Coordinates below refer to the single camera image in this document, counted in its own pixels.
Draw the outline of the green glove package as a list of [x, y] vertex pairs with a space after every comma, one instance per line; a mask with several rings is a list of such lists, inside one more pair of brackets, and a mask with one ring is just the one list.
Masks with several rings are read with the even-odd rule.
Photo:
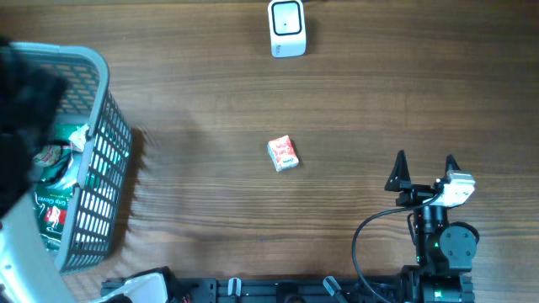
[[40, 237], [49, 251], [56, 252], [61, 245], [61, 237], [67, 217], [67, 210], [73, 196], [73, 186], [86, 144], [89, 126], [78, 124], [57, 124], [50, 145], [70, 145], [58, 163], [41, 167], [41, 175], [34, 191], [35, 218]]

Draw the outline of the green lid jar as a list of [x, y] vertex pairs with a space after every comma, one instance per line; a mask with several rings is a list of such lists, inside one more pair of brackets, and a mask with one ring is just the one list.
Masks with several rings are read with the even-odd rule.
[[33, 162], [39, 167], [50, 167], [58, 163], [64, 152], [72, 149], [70, 145], [48, 145], [33, 157]]

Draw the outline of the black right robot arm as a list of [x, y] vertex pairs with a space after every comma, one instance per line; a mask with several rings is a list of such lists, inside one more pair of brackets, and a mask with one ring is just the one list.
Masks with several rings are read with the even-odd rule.
[[398, 193], [396, 206], [406, 210], [408, 231], [415, 246], [416, 264], [398, 275], [397, 302], [473, 302], [472, 260], [477, 253], [478, 230], [451, 222], [448, 210], [462, 206], [475, 191], [474, 177], [446, 157], [445, 174], [431, 185], [413, 183], [405, 151], [396, 156], [384, 189]]

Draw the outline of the small red orange packet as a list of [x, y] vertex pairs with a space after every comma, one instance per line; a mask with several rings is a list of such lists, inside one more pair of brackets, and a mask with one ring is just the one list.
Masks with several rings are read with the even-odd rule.
[[299, 164], [299, 158], [289, 136], [269, 141], [267, 148], [277, 172], [294, 168]]

